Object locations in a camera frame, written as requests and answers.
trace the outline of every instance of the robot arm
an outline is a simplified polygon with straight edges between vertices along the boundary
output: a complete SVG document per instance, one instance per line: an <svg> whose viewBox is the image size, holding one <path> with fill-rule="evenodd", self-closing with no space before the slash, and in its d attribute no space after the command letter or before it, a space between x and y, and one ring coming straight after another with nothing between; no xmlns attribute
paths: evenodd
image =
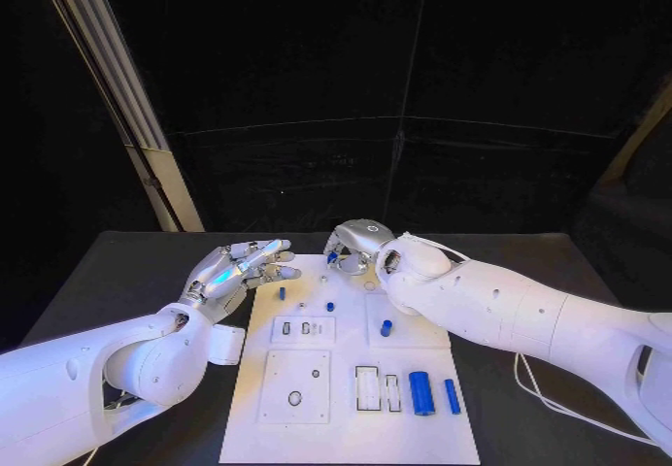
<svg viewBox="0 0 672 466"><path fill-rule="evenodd" d="M245 331L216 323L247 289L299 277L272 263L288 247L216 248L157 314L0 355L1 464L64 464L190 395L209 360L236 363ZM121 390L109 403L105 384Z"/></svg>
<svg viewBox="0 0 672 466"><path fill-rule="evenodd" d="M376 236L366 240L369 226ZM357 256L335 258L337 268L348 273L357 262L363 273L373 266L400 312L422 315L472 343L534 356L582 377L672 455L672 313L628 311L583 299L455 251L461 261L451 261L441 252L446 248L408 233L395 239L384 228L380 238L380 226L351 220L337 227L324 253L351 246Z"/></svg>

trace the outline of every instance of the table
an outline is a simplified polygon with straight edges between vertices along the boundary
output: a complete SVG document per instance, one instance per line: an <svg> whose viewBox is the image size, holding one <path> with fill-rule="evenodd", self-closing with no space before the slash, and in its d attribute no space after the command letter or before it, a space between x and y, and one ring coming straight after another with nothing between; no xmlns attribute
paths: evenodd
<svg viewBox="0 0 672 466"><path fill-rule="evenodd" d="M188 272L216 246L281 237L295 253L320 253L328 233L103 232L25 338L37 343L154 313L174 301ZM615 304L566 235L421 235L540 283ZM247 296L224 321L246 327ZM511 353L451 336L455 368L483 465L669 465L661 450L549 411L517 387ZM635 432L617 406L572 374L532 360L542 391L570 409ZM209 365L191 396L103 445L102 465L216 465L237 366Z"/></svg>

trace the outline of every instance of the white cable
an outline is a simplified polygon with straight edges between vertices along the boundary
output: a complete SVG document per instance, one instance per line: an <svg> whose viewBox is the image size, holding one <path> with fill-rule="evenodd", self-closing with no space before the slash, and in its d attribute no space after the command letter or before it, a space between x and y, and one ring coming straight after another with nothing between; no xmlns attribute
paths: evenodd
<svg viewBox="0 0 672 466"><path fill-rule="evenodd" d="M90 451L90 454L87 455L86 461L83 462L83 464L80 466L87 466L87 463L90 462L90 459L92 459L93 454L95 454L96 451L98 451L98 447L93 449L93 451Z"/></svg>
<svg viewBox="0 0 672 466"><path fill-rule="evenodd" d="M408 232L400 236L400 238L406 238L408 240L418 241L419 243L423 243L425 245L429 245L434 248L438 248L439 250L446 250L448 252L451 252L461 259L470 260L468 257L461 252L457 252L455 250L451 250L449 248L446 248L444 245L441 245L435 241L426 240L425 238L419 238L418 236L410 235Z"/></svg>
<svg viewBox="0 0 672 466"><path fill-rule="evenodd" d="M529 375L529 380L532 381L532 385L534 387L534 391L532 391L520 382L520 379L517 378L517 356L521 358L521 362L524 364L524 368L527 369L527 375ZM562 415L568 415L570 417L575 417L576 419L581 419L581 420L585 420L591 425L595 425L596 427L599 427L601 429L607 430L608 432L612 432L614 434L618 434L621 435L622 437L627 437L630 440L635 440L637 442L641 442L643 444L648 444L648 445L653 445L654 447L657 447L657 444L656 442L651 440L651 439L647 439L644 437L638 437L635 435L631 435L628 434L627 432L622 432L621 430L612 428L609 425L605 425L602 424L601 422L595 421L594 419L589 419L588 417L585 416L581 416L578 413L575 413L573 411L570 411L568 408L565 408L562 405L559 405L559 403L555 403L553 400L550 400L549 398L546 398L543 395L542 395L542 391L539 390L539 386L536 384L536 379L534 379L534 376L532 374L532 369L529 368L529 364L527 364L527 360L524 359L524 355L520 354L519 352L514 354L514 361L513 361L513 376L514 376L514 381L517 382L517 385L520 386L520 388L527 392L530 393L532 395L534 395L540 400L542 400L542 403L546 405L546 408L549 408L549 410L553 410L556 413L560 413Z"/></svg>

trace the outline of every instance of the blue battery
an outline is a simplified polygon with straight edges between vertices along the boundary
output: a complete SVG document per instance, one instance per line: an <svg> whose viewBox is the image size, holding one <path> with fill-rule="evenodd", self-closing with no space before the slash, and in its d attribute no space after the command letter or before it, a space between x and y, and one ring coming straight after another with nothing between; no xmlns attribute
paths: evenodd
<svg viewBox="0 0 672 466"><path fill-rule="evenodd" d="M431 416L434 411L434 399L431 398L429 376L425 372L410 372L409 395L412 397L412 410L416 416Z"/></svg>
<svg viewBox="0 0 672 466"><path fill-rule="evenodd" d="M389 337L389 332L392 332L392 320L384 320L380 327L380 335Z"/></svg>
<svg viewBox="0 0 672 466"><path fill-rule="evenodd" d="M451 411L454 415L458 415L458 400L457 400L457 392L455 392L455 383L452 379L446 379L444 381L445 384L445 391L448 392L448 402L451 403Z"/></svg>

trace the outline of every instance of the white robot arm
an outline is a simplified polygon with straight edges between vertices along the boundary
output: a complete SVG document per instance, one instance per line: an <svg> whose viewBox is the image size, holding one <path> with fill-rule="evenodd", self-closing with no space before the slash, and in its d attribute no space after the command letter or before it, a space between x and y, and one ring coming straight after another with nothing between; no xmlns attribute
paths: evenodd
<svg viewBox="0 0 672 466"><path fill-rule="evenodd" d="M297 279L289 242L216 248L151 316L0 355L0 463L60 465L193 392L207 362L237 362L245 330L216 323L246 290ZM119 392L109 402L103 385Z"/></svg>
<svg viewBox="0 0 672 466"><path fill-rule="evenodd" d="M343 247L351 255L338 259ZM583 378L672 455L672 313L628 311L560 292L408 233L395 239L371 220L335 227L324 254L350 275L374 267L400 312L422 315L472 343L534 356Z"/></svg>

